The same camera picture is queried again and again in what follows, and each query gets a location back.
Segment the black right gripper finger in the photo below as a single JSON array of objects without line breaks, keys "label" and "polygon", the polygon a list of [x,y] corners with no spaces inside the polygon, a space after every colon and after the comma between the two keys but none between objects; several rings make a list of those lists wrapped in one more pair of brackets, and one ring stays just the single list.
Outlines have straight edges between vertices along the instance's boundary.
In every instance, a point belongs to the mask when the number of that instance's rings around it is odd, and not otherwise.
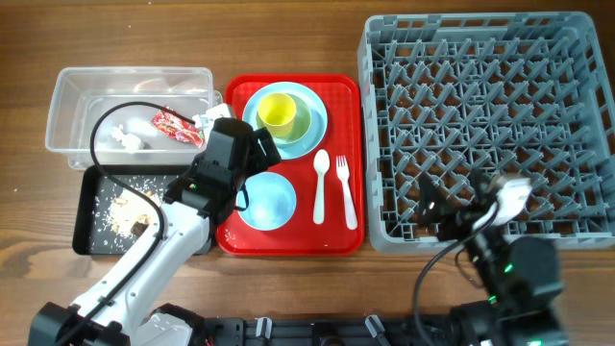
[{"label": "black right gripper finger", "polygon": [[474,190],[473,204],[491,205],[494,197],[490,192],[491,176],[479,169],[473,169],[469,174],[470,186]]},{"label": "black right gripper finger", "polygon": [[452,214],[452,205],[440,189],[434,185],[427,173],[419,177],[418,225],[427,227]]}]

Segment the light blue small bowl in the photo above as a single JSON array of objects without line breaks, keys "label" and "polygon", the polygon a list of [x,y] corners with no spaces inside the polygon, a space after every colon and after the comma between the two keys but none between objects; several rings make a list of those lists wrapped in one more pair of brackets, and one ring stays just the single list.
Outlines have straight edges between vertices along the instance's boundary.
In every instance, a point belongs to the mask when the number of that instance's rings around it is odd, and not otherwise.
[{"label": "light blue small bowl", "polygon": [[236,197],[235,206],[244,223],[259,231],[274,231],[286,224],[297,207],[293,185],[284,176],[274,172],[262,172],[250,177],[243,192]]}]

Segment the red snack wrapper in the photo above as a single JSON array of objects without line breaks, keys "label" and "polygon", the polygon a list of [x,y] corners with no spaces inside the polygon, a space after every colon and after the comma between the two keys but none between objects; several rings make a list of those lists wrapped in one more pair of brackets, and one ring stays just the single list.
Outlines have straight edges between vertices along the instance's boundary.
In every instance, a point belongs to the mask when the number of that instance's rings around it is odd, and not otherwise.
[{"label": "red snack wrapper", "polygon": [[165,106],[165,108],[166,111],[158,111],[151,120],[151,124],[158,131],[171,139],[193,144],[197,148],[201,148],[206,143],[203,133],[195,125],[170,113],[169,107]]}]

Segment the rice and food scraps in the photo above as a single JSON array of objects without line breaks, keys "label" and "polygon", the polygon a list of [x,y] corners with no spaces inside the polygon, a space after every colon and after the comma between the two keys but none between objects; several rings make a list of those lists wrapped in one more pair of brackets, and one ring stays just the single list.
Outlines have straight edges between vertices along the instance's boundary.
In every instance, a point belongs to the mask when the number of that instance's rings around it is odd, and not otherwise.
[{"label": "rice and food scraps", "polygon": [[99,244],[111,248],[127,247],[159,218],[153,207],[137,194],[102,177],[93,197],[92,234],[101,236]]}]

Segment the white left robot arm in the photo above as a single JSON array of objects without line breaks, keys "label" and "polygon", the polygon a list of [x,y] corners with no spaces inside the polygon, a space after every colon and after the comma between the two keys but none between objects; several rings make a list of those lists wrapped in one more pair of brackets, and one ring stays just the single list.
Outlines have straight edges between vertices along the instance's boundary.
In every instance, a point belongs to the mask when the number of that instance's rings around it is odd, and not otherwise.
[{"label": "white left robot arm", "polygon": [[206,321],[187,309],[150,306],[178,269],[208,250],[234,212],[245,181],[280,162],[265,128],[219,118],[206,150],[172,181],[149,227],[112,270],[67,307],[47,303],[34,317],[31,345],[210,345]]}]

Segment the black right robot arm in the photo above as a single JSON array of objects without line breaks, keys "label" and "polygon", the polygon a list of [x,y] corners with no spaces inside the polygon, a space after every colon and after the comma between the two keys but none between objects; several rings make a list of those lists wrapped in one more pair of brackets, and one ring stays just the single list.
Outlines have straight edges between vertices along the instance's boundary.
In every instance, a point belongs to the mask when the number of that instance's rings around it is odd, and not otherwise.
[{"label": "black right robot arm", "polygon": [[466,251],[479,275],[483,301],[453,307],[440,326],[429,325],[412,310],[417,333],[427,345],[566,345],[553,301],[563,291],[554,243],[521,236],[508,241],[504,226],[520,214],[532,192],[529,178],[518,174],[488,177],[474,170],[472,202],[457,207],[423,173],[419,179],[419,223],[437,223],[436,236],[447,242],[422,269],[412,302],[428,272],[454,249]]}]

